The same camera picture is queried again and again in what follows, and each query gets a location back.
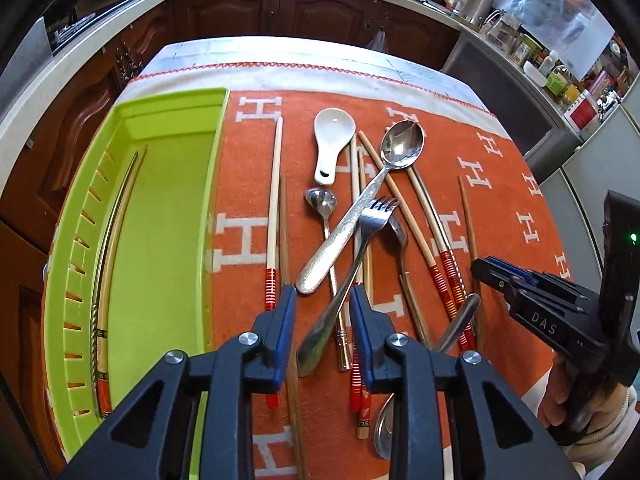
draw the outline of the cabinet door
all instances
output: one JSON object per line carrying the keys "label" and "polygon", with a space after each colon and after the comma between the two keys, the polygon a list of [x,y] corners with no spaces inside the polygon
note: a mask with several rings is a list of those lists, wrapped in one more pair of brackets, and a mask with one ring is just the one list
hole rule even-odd
{"label": "cabinet door", "polygon": [[278,34],[366,46],[380,6],[377,0],[280,0]]}
{"label": "cabinet door", "polygon": [[131,23],[120,33],[120,41],[122,51],[116,54],[135,63],[139,74],[162,47],[175,42],[174,1],[154,7]]}
{"label": "cabinet door", "polygon": [[280,0],[175,0],[177,41],[273,34]]}
{"label": "cabinet door", "polygon": [[0,370],[57,476],[65,460],[44,387],[41,304],[46,261],[44,253],[0,222]]}
{"label": "cabinet door", "polygon": [[427,16],[383,3],[380,25],[386,32],[388,52],[440,70],[460,33]]}
{"label": "cabinet door", "polygon": [[58,215],[82,156],[122,89],[118,40],[95,54],[62,89],[31,133],[0,198],[0,218],[49,253]]}

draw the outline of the green plastic tray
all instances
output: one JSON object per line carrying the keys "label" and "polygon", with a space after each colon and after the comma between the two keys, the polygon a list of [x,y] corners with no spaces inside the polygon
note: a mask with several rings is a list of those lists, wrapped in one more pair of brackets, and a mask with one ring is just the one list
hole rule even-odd
{"label": "green plastic tray", "polygon": [[[118,104],[78,169],[56,231],[44,306],[49,402],[68,457],[100,424],[90,347],[97,255],[115,196],[143,145],[111,282],[113,406],[165,352],[213,348],[207,227],[227,99],[226,89],[204,89]],[[195,454],[199,447],[194,443]]]}

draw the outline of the hand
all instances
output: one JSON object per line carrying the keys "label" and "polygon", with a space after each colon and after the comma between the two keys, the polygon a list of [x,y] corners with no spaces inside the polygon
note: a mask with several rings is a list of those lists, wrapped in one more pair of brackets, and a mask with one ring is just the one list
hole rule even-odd
{"label": "hand", "polygon": [[[553,362],[545,395],[538,408],[538,420],[545,428],[559,426],[564,421],[566,412],[563,404],[568,399],[573,384],[564,370],[564,358],[554,353]],[[590,402],[593,418],[589,424],[589,433],[608,426],[622,409],[625,399],[626,387],[622,384],[603,387]]]}

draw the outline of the table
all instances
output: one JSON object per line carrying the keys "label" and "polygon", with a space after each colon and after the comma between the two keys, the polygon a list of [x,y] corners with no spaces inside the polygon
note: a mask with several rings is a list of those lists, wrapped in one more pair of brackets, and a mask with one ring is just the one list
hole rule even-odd
{"label": "table", "polygon": [[[209,228],[216,347],[247,330],[263,310],[271,153],[274,120],[279,117],[284,119],[281,173],[288,180],[292,276],[321,243],[318,216],[306,205],[303,191],[314,184],[313,118],[326,107],[348,111],[374,145],[379,144],[384,128],[397,120],[411,118],[425,128],[425,149],[415,167],[446,225],[467,284],[470,262],[459,174],[468,185],[480,256],[494,254],[523,267],[566,272],[555,224],[526,163],[500,123],[465,84],[404,60],[350,46],[284,38],[224,38],[165,47],[119,100],[217,86],[229,88],[230,99]],[[371,178],[375,170],[366,160]],[[332,227],[351,202],[349,170],[343,153],[332,186],[338,196]],[[433,245],[407,176],[395,173],[394,179]],[[388,190],[383,187],[381,194]],[[374,297],[370,300],[377,310],[390,314],[396,330],[413,335],[393,242],[393,238],[379,236],[372,244]],[[338,280],[345,275],[352,254],[348,246],[338,259]],[[432,337],[437,338],[448,319],[412,238],[407,256],[420,307]],[[546,384],[551,352],[509,318],[501,296],[487,288],[483,293],[484,356],[535,410]],[[329,300],[327,280],[314,294],[299,297],[294,346]],[[318,479],[384,478],[388,462],[375,455],[371,440],[355,438],[353,414],[348,412],[350,377],[340,373],[336,363],[335,348],[328,345],[318,368],[300,381],[310,474]],[[255,467],[261,478],[295,473],[289,415],[284,394],[281,397],[277,410],[269,410],[260,397],[254,400]],[[373,400],[372,420],[384,400]],[[445,457],[450,457],[447,431],[444,447]]]}

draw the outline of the sleeve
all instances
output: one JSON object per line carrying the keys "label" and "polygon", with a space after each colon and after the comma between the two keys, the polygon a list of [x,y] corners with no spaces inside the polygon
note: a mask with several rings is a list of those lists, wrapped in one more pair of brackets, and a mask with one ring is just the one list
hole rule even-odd
{"label": "sleeve", "polygon": [[584,464],[589,472],[615,459],[640,418],[640,414],[636,412],[637,401],[636,390],[630,387],[622,409],[608,426],[588,434],[580,442],[565,450],[569,460]]}

